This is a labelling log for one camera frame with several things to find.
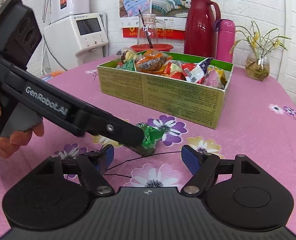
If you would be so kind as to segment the glass vase with plant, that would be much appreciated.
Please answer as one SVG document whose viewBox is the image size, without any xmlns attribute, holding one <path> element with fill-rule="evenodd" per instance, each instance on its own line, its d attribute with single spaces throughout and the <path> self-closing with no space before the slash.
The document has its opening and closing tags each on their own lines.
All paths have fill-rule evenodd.
<svg viewBox="0 0 296 240">
<path fill-rule="evenodd" d="M 246 75 L 258 81 L 264 81 L 270 74 L 271 53 L 278 49 L 287 50 L 285 41 L 291 38 L 280 35 L 278 28 L 262 33 L 254 20 L 251 20 L 249 28 L 237 25 L 235 32 L 241 33 L 242 37 L 234 41 L 229 53 L 232 54 L 239 43 L 246 42 L 249 48 L 245 61 Z"/>
</svg>

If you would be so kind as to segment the red white chocolate ball packet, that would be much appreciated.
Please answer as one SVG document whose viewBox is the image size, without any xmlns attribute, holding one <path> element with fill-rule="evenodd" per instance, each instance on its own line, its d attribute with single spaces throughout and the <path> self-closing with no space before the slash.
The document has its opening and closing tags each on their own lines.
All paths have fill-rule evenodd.
<svg viewBox="0 0 296 240">
<path fill-rule="evenodd" d="M 182 63 L 181 68 L 185 80 L 190 83 L 202 84 L 206 78 L 208 66 L 213 58 L 209 57 L 199 63 Z"/>
</svg>

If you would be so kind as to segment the pink lemon snack bag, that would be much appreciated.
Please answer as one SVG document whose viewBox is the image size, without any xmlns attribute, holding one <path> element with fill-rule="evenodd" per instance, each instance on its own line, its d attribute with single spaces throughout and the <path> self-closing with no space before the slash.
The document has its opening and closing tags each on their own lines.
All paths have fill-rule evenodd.
<svg viewBox="0 0 296 240">
<path fill-rule="evenodd" d="M 208 67 L 205 80 L 203 81 L 202 85 L 218 89 L 224 89 L 226 83 L 227 80 L 223 69 L 217 68 L 212 65 Z"/>
</svg>

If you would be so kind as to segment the dark red thermos jug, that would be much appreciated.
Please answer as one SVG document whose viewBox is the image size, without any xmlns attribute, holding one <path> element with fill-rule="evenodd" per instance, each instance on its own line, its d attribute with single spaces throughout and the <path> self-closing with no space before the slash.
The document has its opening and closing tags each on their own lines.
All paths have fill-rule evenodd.
<svg viewBox="0 0 296 240">
<path fill-rule="evenodd" d="M 221 12 L 216 2 L 191 0 L 185 25 L 184 53 L 215 57 L 217 44 L 215 22 L 220 19 Z"/>
</svg>

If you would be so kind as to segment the pink floral tablecloth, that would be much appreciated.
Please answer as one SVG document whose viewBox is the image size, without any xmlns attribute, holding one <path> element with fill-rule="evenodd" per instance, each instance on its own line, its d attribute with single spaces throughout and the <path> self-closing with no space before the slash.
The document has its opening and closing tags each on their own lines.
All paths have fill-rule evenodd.
<svg viewBox="0 0 296 240">
<path fill-rule="evenodd" d="M 83 101 L 132 124 L 147 122 L 169 130 L 157 145 L 156 156 L 142 158 L 130 149 L 102 136 L 77 138 L 44 119 L 45 134 L 35 135 L 10 159 L 0 159 L 0 236 L 9 230 L 2 211 L 6 191 L 51 154 L 74 157 L 112 144 L 114 160 L 106 180 L 121 186 L 176 186 L 180 190 L 191 178 L 181 161 L 181 148 L 189 145 L 224 159 L 245 154 L 284 185 L 294 198 L 287 227 L 296 234 L 296 104 L 272 77 L 260 82 L 234 67 L 224 107 L 216 129 L 173 117 L 101 92 L 96 67 L 102 59 L 65 72 L 49 83 Z"/>
</svg>

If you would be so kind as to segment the bedding wall calendar poster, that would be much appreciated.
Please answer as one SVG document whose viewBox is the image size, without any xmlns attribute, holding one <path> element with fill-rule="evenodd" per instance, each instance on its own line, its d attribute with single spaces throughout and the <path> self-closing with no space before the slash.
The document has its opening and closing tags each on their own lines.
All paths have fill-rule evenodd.
<svg viewBox="0 0 296 240">
<path fill-rule="evenodd" d="M 119 25 L 123 37 L 135 38 L 140 14 L 156 17 L 158 37 L 183 40 L 191 0 L 119 0 Z"/>
</svg>

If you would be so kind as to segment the green cardboard box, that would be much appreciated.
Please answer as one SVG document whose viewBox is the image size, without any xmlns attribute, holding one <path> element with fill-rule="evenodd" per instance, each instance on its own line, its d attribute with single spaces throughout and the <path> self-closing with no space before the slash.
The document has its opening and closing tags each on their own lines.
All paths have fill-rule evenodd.
<svg viewBox="0 0 296 240">
<path fill-rule="evenodd" d="M 120 70 L 112 60 L 97 67 L 100 89 L 141 106 L 213 128 L 217 127 L 226 99 L 224 89 L 164 76 Z"/>
</svg>

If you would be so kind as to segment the brown label clear snack bag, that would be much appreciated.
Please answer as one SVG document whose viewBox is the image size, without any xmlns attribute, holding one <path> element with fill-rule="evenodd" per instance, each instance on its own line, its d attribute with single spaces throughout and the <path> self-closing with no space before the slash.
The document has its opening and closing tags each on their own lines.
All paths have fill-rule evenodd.
<svg viewBox="0 0 296 240">
<path fill-rule="evenodd" d="M 138 54 L 132 48 L 123 48 L 117 51 L 116 55 L 120 57 L 120 61 L 123 64 L 131 60 L 136 61 L 138 58 Z"/>
</svg>

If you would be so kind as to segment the pink thermos bottle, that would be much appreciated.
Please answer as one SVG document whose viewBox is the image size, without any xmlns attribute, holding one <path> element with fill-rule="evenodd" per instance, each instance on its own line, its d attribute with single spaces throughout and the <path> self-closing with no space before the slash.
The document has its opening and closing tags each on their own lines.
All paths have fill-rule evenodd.
<svg viewBox="0 0 296 240">
<path fill-rule="evenodd" d="M 232 63 L 233 52 L 231 48 L 235 42 L 235 23 L 228 19 L 219 19 L 214 23 L 215 32 L 217 32 L 216 59 Z"/>
</svg>

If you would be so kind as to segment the white water dispenser machine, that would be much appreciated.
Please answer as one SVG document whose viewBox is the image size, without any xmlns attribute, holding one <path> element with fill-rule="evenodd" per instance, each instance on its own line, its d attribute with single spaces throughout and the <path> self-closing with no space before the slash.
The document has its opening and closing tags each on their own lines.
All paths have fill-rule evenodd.
<svg viewBox="0 0 296 240">
<path fill-rule="evenodd" d="M 44 29 L 44 44 L 52 72 L 68 71 L 108 56 L 107 15 L 71 15 Z"/>
</svg>

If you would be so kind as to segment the orange plastic stool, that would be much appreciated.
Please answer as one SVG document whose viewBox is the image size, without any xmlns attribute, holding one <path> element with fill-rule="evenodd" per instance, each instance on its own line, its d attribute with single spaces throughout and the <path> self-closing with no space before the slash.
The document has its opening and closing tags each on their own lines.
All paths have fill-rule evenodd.
<svg viewBox="0 0 296 240">
<path fill-rule="evenodd" d="M 54 77 L 59 76 L 61 74 L 63 74 L 63 71 L 55 71 L 55 72 L 52 72 L 50 74 L 47 74 L 47 75 L 41 77 L 41 79 L 43 81 L 47 82 L 48 80 L 53 79 Z"/>
</svg>

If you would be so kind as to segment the red fried snack bag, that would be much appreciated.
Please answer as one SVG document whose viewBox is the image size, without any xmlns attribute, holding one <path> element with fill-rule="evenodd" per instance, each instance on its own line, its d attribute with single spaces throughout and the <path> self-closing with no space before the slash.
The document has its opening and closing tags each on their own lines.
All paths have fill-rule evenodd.
<svg viewBox="0 0 296 240">
<path fill-rule="evenodd" d="M 185 80 L 180 62 L 166 62 L 162 66 L 161 76 L 169 77 L 176 80 Z"/>
</svg>

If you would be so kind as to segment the clear orange pastry packet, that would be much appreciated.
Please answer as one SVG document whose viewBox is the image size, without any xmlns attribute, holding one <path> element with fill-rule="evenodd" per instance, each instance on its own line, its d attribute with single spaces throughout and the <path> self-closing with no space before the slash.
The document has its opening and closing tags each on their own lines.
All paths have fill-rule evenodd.
<svg viewBox="0 0 296 240">
<path fill-rule="evenodd" d="M 157 72 L 161 70 L 162 66 L 171 59 L 172 56 L 165 52 L 158 51 L 155 49 L 149 49 L 138 59 L 136 59 L 136 71 Z"/>
</svg>

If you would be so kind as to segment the red plastic basin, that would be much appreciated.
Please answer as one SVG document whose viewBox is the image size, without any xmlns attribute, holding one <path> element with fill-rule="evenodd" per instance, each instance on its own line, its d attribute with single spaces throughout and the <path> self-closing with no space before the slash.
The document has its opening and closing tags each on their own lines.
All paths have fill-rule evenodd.
<svg viewBox="0 0 296 240">
<path fill-rule="evenodd" d="M 170 44 L 153 44 L 152 47 L 149 44 L 139 44 L 139 45 L 132 45 L 131 48 L 135 52 L 142 52 L 146 51 L 149 49 L 155 49 L 158 51 L 165 51 L 165 52 L 170 52 L 170 50 L 173 49 L 173 45 Z"/>
</svg>

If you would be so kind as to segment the small green snack packet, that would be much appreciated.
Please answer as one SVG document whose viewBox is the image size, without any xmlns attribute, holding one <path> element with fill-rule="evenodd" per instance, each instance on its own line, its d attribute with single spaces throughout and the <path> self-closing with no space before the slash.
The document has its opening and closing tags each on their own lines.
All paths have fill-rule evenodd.
<svg viewBox="0 0 296 240">
<path fill-rule="evenodd" d="M 128 71 L 132 71 L 132 72 L 136 72 L 136 65 L 134 62 L 134 59 L 130 59 L 128 60 L 126 63 L 123 64 L 118 64 L 116 66 L 117 69 L 122 69 L 122 70 L 128 70 Z"/>
</svg>

